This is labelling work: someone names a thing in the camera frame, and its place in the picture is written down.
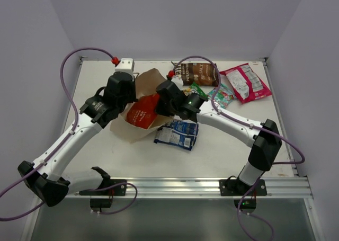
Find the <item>beige paper bag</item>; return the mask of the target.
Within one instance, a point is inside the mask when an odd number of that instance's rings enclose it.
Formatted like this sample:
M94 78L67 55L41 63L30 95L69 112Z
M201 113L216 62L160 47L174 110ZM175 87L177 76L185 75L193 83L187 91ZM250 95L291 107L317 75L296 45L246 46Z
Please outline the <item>beige paper bag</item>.
M165 78L160 74L158 69L152 68L142 74L136 79L136 96L138 100L142 96L152 95L156 93L156 87L165 81ZM128 141L130 143L136 142L151 132L157 130L160 126L172 121L170 117L157 114L155 121L148 129L135 127L126 121L127 112L133 104L128 104L127 108L117 119L110 124L110 131L112 131L118 138Z

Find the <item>red snack bag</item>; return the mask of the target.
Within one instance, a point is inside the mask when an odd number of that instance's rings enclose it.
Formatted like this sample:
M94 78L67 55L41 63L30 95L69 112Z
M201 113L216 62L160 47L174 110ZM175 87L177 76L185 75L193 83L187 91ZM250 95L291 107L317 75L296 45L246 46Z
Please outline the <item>red snack bag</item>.
M142 96L127 112L126 121L135 127L148 129L157 117L155 108L158 101L157 93Z

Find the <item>green yellow candy bag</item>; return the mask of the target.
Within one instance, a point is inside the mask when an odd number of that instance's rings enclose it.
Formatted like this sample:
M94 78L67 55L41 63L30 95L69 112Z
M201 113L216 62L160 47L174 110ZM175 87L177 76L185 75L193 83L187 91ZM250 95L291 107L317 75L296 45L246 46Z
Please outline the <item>green yellow candy bag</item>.
M196 82L193 82L188 88L184 89L183 92L185 93L185 95L197 93L203 97L207 97L206 93L201 89L201 87Z

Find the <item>blue snack bag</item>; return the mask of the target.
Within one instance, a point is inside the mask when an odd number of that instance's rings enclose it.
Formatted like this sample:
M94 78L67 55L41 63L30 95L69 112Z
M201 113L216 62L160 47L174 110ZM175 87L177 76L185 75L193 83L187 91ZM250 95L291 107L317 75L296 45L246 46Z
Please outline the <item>blue snack bag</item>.
M191 151L197 140L198 132L198 123L172 120L157 129L154 143L177 146Z

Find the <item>brown chips bag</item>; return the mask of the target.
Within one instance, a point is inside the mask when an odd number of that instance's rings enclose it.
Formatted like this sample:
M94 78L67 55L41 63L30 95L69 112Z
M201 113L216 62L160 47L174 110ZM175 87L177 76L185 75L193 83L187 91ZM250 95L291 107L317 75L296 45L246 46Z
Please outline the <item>brown chips bag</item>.
M216 87L219 84L218 74L209 63L181 63L168 75L180 78L184 86L196 83L198 86Z

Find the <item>teal snack bag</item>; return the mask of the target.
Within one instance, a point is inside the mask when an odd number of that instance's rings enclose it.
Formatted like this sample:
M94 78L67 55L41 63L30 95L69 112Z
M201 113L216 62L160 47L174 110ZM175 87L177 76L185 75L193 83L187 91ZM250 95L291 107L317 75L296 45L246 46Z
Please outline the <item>teal snack bag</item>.
M233 101L236 100L236 95L224 84L220 85L220 89L215 96L215 104L223 109Z

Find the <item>pink snack bag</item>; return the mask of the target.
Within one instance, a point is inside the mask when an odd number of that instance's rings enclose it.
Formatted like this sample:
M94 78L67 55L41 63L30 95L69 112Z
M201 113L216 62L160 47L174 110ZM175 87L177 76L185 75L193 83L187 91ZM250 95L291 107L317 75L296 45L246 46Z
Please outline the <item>pink snack bag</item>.
M271 90L252 70L249 63L221 71L220 75L226 76L241 104L272 95Z

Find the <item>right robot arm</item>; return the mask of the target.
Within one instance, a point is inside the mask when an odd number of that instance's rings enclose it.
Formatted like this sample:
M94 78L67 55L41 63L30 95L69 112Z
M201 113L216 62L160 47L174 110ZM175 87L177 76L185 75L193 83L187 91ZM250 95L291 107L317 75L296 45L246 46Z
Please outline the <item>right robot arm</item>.
M254 121L213 106L213 102L197 93L185 95L178 86L169 80L156 87L159 101L156 113L183 120L206 124L217 128L248 146L251 151L246 165L237 179L225 183L234 193L249 194L255 182L269 171L282 146L278 126L270 119Z

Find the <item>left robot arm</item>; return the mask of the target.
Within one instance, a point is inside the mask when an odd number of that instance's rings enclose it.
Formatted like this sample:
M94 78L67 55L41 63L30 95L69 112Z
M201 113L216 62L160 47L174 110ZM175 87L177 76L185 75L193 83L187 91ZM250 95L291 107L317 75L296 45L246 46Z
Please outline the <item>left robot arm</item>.
M99 90L103 94L96 92L86 100L77 119L45 155L31 163L23 161L17 168L26 186L49 207L73 192L94 190L97 194L106 194L112 184L108 173L99 167L71 176L64 172L85 144L137 99L132 72L114 72L107 85Z

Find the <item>left black base bracket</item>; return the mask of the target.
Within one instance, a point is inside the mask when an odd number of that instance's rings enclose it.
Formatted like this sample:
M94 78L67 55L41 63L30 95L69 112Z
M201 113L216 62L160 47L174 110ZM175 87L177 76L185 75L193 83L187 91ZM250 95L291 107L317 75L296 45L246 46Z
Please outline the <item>left black base bracket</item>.
M103 209L109 209L112 206L114 196L125 195L126 182L127 180L124 179L104 179L96 190L89 191L91 196L95 196L95 198L90 199L90 208L99 212L102 212Z

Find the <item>black base bracket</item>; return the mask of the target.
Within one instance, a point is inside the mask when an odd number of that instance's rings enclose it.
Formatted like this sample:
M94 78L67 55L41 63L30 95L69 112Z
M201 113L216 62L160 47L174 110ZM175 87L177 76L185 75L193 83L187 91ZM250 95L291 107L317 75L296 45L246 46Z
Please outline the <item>black base bracket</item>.
M125 195L126 182L127 180L124 179L104 179L96 190L89 191L91 196L95 196L95 198L90 199L90 208L99 212L102 212L103 209L109 209L112 206L114 196Z
M257 197L267 196L266 183L261 178L254 188L236 178L230 176L218 181L220 195L223 197L234 197L234 205L240 206L241 211L252 213L257 207Z

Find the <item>right black base bracket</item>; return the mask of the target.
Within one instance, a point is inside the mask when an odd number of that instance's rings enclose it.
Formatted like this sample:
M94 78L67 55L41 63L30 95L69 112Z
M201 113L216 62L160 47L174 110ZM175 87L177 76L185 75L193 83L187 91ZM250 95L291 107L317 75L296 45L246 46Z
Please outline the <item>right black base bracket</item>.
M261 178L254 188L236 178L230 176L218 181L220 195L223 197L234 197L234 205L240 206L241 211L252 213L257 207L257 197L267 196L266 183Z

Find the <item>aluminium mounting rail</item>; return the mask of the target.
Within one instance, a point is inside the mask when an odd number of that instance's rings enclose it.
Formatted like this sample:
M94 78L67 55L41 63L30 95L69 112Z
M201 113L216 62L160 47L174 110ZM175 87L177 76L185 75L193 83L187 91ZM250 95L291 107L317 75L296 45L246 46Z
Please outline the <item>aluminium mounting rail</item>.
M125 197L131 198L135 194L133 186L138 190L139 198L153 199L233 199L220 195L216 178L118 178L126 182ZM257 199L310 199L313 197L308 179L305 177L263 177L266 183L267 196Z

